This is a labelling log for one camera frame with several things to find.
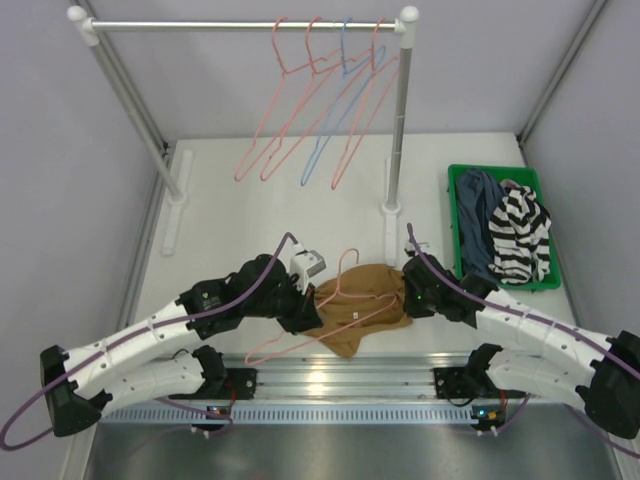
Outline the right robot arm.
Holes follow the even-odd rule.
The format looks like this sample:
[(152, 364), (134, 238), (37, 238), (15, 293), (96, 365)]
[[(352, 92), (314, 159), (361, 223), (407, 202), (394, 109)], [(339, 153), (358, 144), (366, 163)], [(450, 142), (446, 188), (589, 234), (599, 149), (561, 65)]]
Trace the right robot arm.
[(638, 336), (609, 336), (547, 318), (490, 280), (456, 279), (431, 255), (411, 258), (402, 276), (410, 317), (439, 314), (491, 337), (466, 366), (473, 393), (532, 394), (581, 410), (609, 434), (637, 437)]

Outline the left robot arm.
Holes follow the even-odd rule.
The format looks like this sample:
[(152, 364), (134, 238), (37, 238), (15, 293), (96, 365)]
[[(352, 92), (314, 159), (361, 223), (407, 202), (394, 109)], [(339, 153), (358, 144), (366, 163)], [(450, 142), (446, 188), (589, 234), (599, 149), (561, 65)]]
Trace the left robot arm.
[(313, 276), (326, 267), (313, 250), (288, 266), (262, 254), (223, 278), (203, 280), (137, 324), (84, 347), (53, 345), (40, 354), (41, 382), (57, 437), (151, 399), (205, 399), (225, 388), (221, 355), (205, 345), (246, 317), (274, 318), (292, 333), (321, 326)]

